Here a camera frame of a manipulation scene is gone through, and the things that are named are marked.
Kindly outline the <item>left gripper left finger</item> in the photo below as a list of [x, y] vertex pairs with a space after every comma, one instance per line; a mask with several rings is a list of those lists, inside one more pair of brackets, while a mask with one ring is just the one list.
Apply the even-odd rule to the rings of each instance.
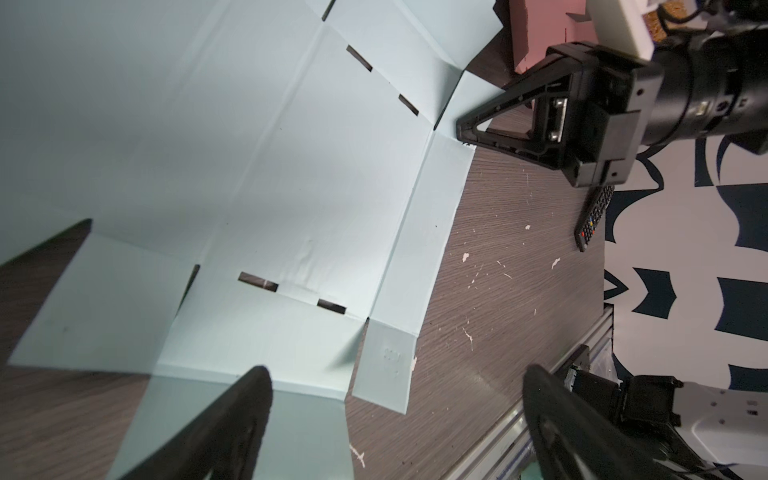
[[268, 369], [255, 366], [125, 479], [250, 479], [273, 403]]

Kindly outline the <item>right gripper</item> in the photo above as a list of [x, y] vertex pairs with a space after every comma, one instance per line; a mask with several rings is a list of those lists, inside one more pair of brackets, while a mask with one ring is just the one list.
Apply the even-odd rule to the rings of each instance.
[[664, 78], [662, 67], [583, 42], [542, 62], [456, 121], [459, 141], [560, 170], [574, 187], [629, 177]]

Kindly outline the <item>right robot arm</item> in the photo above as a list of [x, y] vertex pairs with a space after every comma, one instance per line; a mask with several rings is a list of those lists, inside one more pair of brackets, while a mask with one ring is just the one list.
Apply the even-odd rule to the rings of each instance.
[[498, 97], [457, 120], [457, 138], [564, 173], [575, 187], [624, 183], [641, 146], [722, 135], [767, 150], [767, 5], [591, 1], [598, 40], [550, 46]]

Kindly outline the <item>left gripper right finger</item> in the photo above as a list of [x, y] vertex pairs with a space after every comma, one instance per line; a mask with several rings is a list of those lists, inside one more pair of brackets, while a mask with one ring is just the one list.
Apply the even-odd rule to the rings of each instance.
[[523, 408], [545, 479], [676, 477], [539, 365], [525, 371]]

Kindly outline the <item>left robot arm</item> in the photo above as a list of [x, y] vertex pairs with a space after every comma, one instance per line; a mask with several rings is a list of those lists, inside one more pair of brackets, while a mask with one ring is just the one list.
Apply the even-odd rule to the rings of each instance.
[[[130, 479], [250, 479], [281, 401], [270, 372], [241, 376], [127, 472]], [[767, 396], [671, 376], [615, 383], [584, 369], [527, 368], [523, 413], [546, 479], [733, 479], [767, 463]]]

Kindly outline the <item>light blue paper box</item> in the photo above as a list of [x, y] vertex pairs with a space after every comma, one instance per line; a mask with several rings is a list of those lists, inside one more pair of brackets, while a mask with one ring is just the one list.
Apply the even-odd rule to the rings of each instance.
[[110, 469], [255, 366], [255, 475], [350, 479], [344, 401], [407, 409], [473, 152], [490, 1], [5, 1], [1, 257], [91, 230], [10, 357], [147, 374]]

